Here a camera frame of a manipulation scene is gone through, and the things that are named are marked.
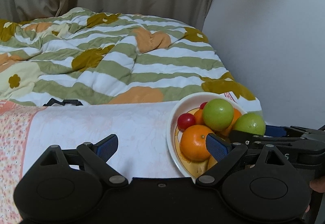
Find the right hand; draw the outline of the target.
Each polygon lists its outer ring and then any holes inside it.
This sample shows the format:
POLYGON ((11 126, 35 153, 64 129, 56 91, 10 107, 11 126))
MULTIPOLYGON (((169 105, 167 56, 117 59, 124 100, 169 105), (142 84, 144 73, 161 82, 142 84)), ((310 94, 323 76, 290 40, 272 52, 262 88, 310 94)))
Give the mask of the right hand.
POLYGON ((325 191, 325 177, 314 179, 309 183, 310 188, 318 193, 325 191))

